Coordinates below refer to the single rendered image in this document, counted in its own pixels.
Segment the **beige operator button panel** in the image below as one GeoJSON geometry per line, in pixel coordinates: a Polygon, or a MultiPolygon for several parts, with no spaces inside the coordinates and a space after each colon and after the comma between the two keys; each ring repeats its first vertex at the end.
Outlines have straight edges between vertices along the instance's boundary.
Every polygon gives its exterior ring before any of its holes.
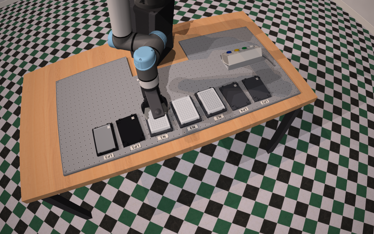
{"type": "MultiPolygon", "coordinates": [[[[228,71],[235,68],[240,68],[241,66],[249,65],[251,63],[259,62],[261,61],[262,56],[265,57],[262,55],[261,47],[256,45],[250,45],[241,49],[227,51],[221,55],[221,61],[228,71]]],[[[267,57],[265,58],[268,59],[267,57]]],[[[269,60],[269,62],[271,61],[269,60]]],[[[272,65],[274,64],[272,63],[272,65]]]]}

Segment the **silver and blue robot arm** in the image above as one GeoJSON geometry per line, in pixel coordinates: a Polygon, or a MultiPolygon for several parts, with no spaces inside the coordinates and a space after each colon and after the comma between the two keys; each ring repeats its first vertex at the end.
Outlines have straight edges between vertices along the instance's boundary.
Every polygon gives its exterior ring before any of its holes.
{"type": "MultiPolygon", "coordinates": [[[[134,0],[139,8],[155,9],[164,5],[165,0],[134,0]]],[[[132,31],[130,0],[107,0],[112,30],[108,45],[112,48],[134,52],[134,65],[140,86],[151,89],[159,83],[157,64],[160,60],[167,37],[161,31],[149,35],[132,31]]],[[[144,92],[154,119],[165,116],[157,89],[144,92]]]]}

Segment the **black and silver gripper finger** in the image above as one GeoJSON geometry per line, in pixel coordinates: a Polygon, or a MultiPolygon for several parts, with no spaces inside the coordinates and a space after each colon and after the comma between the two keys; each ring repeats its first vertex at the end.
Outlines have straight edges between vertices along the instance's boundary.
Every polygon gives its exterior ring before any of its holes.
{"type": "Polygon", "coordinates": [[[144,117],[146,118],[146,119],[149,119],[149,111],[150,111],[150,108],[148,108],[148,107],[146,107],[146,105],[145,105],[145,103],[144,102],[142,102],[142,104],[141,104],[141,109],[142,109],[142,112],[143,112],[143,114],[144,114],[144,117]]]}
{"type": "Polygon", "coordinates": [[[164,110],[165,114],[167,114],[168,102],[167,102],[167,99],[164,96],[162,96],[162,107],[163,107],[163,110],[164,110]]]}

